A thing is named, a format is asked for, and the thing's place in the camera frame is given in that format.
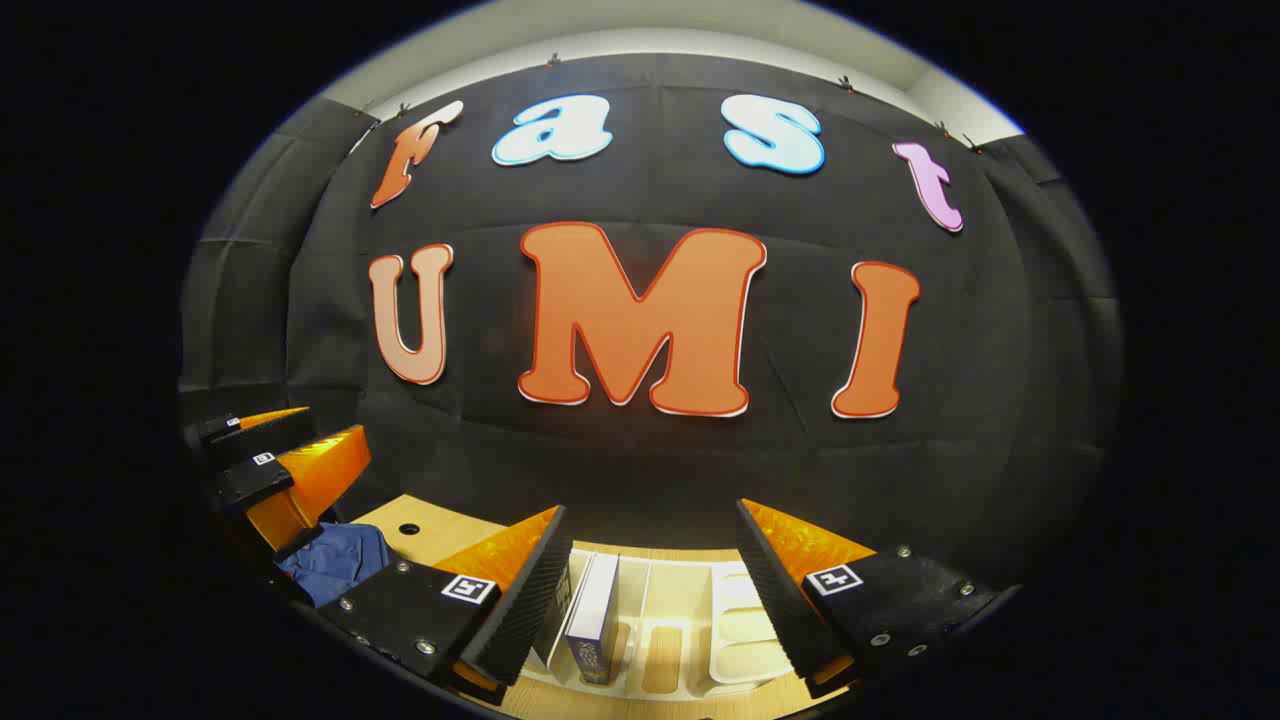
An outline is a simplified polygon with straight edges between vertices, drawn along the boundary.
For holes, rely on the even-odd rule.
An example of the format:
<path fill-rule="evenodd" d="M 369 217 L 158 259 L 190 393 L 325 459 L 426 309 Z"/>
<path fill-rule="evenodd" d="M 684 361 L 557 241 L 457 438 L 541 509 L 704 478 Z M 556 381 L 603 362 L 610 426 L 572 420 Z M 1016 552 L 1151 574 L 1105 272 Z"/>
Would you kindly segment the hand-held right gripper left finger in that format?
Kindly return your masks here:
<path fill-rule="evenodd" d="M 394 556 L 317 619 L 412 683 L 499 703 L 567 575 L 564 516 L 556 505 L 434 564 Z"/>

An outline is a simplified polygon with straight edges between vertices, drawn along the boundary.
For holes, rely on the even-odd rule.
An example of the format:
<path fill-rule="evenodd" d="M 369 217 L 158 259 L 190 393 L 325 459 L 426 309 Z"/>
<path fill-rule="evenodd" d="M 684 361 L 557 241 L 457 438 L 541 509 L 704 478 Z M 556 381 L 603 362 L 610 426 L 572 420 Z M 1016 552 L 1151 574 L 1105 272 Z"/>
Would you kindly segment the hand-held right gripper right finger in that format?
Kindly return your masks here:
<path fill-rule="evenodd" d="M 739 553 L 813 700 L 933 664 L 1021 588 L 992 585 L 909 544 L 873 550 L 749 498 L 737 514 Z"/>

